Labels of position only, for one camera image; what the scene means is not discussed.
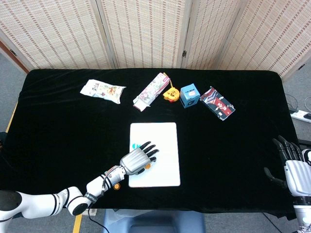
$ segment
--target black fabric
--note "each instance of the black fabric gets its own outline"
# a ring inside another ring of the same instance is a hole
[[[184,109],[159,96],[140,112],[132,101],[159,72],[178,89],[194,83],[203,94],[212,85],[236,111],[221,121],[200,102]],[[80,94],[89,79],[126,86],[121,104]],[[47,194],[77,186],[84,194],[128,153],[133,122],[176,122],[181,185],[129,188],[126,177],[95,208],[294,212],[289,191],[263,172],[285,178],[272,138],[297,143],[281,79],[270,71],[33,70],[7,135],[0,188]]]

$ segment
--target white cable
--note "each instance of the white cable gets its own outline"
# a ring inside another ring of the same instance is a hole
[[[308,96],[305,98],[305,107],[308,109],[309,112],[311,112],[311,109],[307,107],[307,99],[311,98],[311,96]]]

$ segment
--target red and blue package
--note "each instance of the red and blue package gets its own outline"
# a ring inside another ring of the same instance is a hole
[[[200,97],[200,101],[220,120],[226,120],[235,111],[234,106],[212,86]]]

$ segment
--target white board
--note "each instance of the white board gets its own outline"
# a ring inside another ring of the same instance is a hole
[[[129,176],[130,187],[179,186],[179,160],[176,123],[133,123],[130,133],[130,152],[145,142],[155,144],[159,152],[156,162],[139,175]]]

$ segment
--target white snack package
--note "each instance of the white snack package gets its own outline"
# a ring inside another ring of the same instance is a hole
[[[86,96],[103,98],[114,103],[120,104],[120,97],[126,86],[110,85],[95,79],[90,79],[80,91]]]

